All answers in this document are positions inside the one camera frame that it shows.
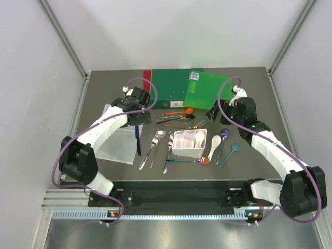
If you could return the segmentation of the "iridescent purple ornate spoon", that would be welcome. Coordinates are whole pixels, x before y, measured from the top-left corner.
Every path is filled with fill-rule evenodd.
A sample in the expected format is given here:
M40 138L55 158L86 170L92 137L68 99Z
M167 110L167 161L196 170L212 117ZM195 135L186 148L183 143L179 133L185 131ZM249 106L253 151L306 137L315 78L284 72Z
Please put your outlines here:
M230 131L228 129L224 128L224 129L221 130L220 137L221 137L222 140L221 140L221 143L220 143L219 152L218 152L217 157L215 159L216 164L219 164L221 162L223 146L224 146L225 140L229 137L229 135L230 135Z

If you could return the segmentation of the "teal long-handled spoon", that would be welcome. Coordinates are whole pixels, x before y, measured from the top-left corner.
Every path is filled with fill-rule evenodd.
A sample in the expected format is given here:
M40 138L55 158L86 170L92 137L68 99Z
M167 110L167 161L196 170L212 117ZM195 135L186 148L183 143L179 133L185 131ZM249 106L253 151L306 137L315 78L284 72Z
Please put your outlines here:
M231 155L234 152L238 152L241 150L241 146L239 144L232 144L231 146L231 152L229 153L229 155L225 158L225 160L219 165L219 167L217 168L217 170L219 171L224 165L225 163L228 161L228 159L231 157Z

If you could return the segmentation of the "iridescent spoon pink bowl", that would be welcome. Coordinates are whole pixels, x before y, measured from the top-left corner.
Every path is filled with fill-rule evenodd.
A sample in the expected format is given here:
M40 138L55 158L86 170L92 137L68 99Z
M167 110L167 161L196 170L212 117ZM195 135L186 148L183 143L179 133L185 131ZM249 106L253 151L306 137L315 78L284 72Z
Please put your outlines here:
M176 159L166 159L165 162L193 162L198 163L199 165L207 165L210 163L209 158L207 157L201 157L196 160L176 160Z

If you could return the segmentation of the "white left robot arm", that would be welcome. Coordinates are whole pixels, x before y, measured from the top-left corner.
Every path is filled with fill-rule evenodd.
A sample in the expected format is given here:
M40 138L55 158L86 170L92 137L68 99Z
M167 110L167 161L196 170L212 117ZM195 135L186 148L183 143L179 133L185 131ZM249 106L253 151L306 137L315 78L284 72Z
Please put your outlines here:
M61 143L59 171L100 193L100 200L108 206L116 203L118 194L114 184L99 172L95 153L119 128L151 122L150 112L142 111L149 93L138 87L124 92L125 97L115 99L87 131L76 139L67 136Z

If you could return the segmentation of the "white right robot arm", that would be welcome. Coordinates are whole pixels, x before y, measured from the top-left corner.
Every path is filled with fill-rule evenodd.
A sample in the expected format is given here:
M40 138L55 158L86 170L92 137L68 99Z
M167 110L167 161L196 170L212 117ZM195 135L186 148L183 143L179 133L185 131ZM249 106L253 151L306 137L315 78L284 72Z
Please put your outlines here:
M310 167L294 156L274 136L271 129L257 119L255 101L237 86L231 101L217 99L207 116L215 121L218 112L224 125L235 125L241 138L259 152L281 177L277 184L257 178L243 186L242 199L248 205L266 200L278 205L289 217L315 212L319 217L327 206L325 173L319 167Z

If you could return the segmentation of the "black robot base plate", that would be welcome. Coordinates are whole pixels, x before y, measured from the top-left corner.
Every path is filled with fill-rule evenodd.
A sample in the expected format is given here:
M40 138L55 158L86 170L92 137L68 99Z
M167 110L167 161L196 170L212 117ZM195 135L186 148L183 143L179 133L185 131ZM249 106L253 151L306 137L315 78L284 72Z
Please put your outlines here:
M221 207L240 208L257 204L248 200L240 190L229 189L122 189L113 190L110 195L121 201L126 208L143 204L217 204Z

